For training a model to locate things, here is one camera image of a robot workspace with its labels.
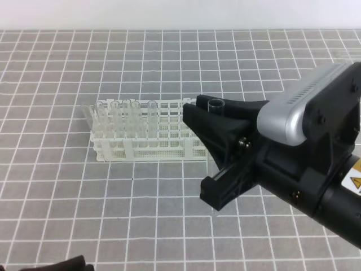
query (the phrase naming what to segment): clear plastic test tube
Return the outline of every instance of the clear plastic test tube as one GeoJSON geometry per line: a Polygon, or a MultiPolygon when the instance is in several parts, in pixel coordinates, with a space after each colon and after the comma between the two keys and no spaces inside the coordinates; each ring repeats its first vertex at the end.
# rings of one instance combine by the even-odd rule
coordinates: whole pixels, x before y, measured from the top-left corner
{"type": "MultiPolygon", "coordinates": [[[[148,106],[148,138],[157,138],[157,130],[158,130],[157,102],[155,100],[150,100],[147,106],[148,106]]],[[[155,147],[157,143],[151,142],[149,145],[155,147]]]]}
{"type": "Polygon", "coordinates": [[[123,138],[124,137],[124,123],[122,118],[122,111],[120,102],[114,100],[111,102],[111,113],[114,123],[115,137],[123,138]]]}
{"type": "Polygon", "coordinates": [[[135,128],[132,120],[132,111],[131,111],[131,100],[125,99],[122,101],[123,113],[124,113],[124,122],[125,122],[125,131],[126,137],[135,138],[135,128]]]}
{"type": "Polygon", "coordinates": [[[105,138],[113,138],[114,134],[112,131],[112,127],[111,127],[104,103],[101,101],[98,101],[96,103],[95,110],[96,110],[96,114],[98,115],[98,119],[100,121],[104,137],[105,138]]]}
{"type": "MultiPolygon", "coordinates": [[[[147,137],[146,130],[144,128],[143,118],[142,118],[142,109],[140,107],[140,103],[135,100],[131,103],[131,110],[133,112],[133,120],[135,125],[135,130],[137,131],[138,138],[147,137]]],[[[147,144],[145,142],[141,142],[139,147],[146,147],[147,144]]]]}
{"type": "Polygon", "coordinates": [[[83,111],[86,122],[88,123],[90,130],[95,138],[102,137],[102,130],[97,116],[94,114],[94,105],[82,104],[81,110],[83,111]]]}

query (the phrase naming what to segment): screw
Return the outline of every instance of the screw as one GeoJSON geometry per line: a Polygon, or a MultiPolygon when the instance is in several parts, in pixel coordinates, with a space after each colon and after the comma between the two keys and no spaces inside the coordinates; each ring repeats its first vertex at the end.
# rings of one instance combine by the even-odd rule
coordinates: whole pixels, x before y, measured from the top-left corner
{"type": "Polygon", "coordinates": [[[356,85],[356,84],[352,84],[352,86],[351,86],[351,91],[352,91],[352,92],[357,92],[357,91],[359,91],[359,86],[356,85]]]}
{"type": "Polygon", "coordinates": [[[299,192],[299,191],[293,192],[293,193],[292,193],[292,197],[294,197],[295,199],[300,198],[300,192],[299,192]]]}
{"type": "Polygon", "coordinates": [[[246,146],[246,141],[247,141],[247,138],[242,138],[242,139],[240,139],[239,141],[238,141],[238,145],[241,147],[241,148],[243,148],[243,147],[245,147],[246,146]]]}
{"type": "Polygon", "coordinates": [[[323,115],[320,115],[317,122],[318,124],[324,124],[326,122],[326,118],[323,115]]]}

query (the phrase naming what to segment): test tube rack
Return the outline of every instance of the test tube rack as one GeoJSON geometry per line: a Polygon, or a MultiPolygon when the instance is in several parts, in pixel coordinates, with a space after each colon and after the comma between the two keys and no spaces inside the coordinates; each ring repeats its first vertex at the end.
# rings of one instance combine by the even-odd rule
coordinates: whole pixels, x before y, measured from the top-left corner
{"type": "MultiPolygon", "coordinates": [[[[110,136],[91,131],[90,141],[96,151],[97,161],[155,161],[155,160],[206,160],[207,151],[200,139],[183,122],[183,105],[195,104],[195,99],[155,100],[157,103],[156,136],[149,138],[148,100],[138,100],[141,107],[141,125],[146,127],[146,137],[129,138],[125,130],[124,137],[117,138],[111,103],[114,99],[100,100],[104,105],[110,136]]],[[[126,114],[119,114],[126,123],[126,114]]]]}

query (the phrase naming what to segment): table surface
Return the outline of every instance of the table surface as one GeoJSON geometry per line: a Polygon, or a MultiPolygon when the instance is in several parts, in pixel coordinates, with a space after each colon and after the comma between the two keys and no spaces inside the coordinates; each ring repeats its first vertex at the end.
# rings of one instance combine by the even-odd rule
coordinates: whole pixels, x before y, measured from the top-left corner
{"type": "Polygon", "coordinates": [[[99,163],[82,103],[272,99],[358,57],[357,30],[0,31],[0,263],[109,270],[359,270],[361,254],[254,188],[217,217],[204,161],[99,163]]]}

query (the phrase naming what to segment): warning label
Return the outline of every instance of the warning label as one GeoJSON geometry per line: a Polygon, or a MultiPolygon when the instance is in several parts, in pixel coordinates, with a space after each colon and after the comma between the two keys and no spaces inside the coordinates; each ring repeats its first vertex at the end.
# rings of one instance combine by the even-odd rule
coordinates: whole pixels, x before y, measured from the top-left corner
{"type": "Polygon", "coordinates": [[[361,178],[351,177],[351,180],[354,183],[354,185],[356,186],[356,188],[359,189],[361,186],[361,178]]]}
{"type": "Polygon", "coordinates": [[[361,196],[361,159],[359,159],[346,174],[341,185],[361,196]]]}

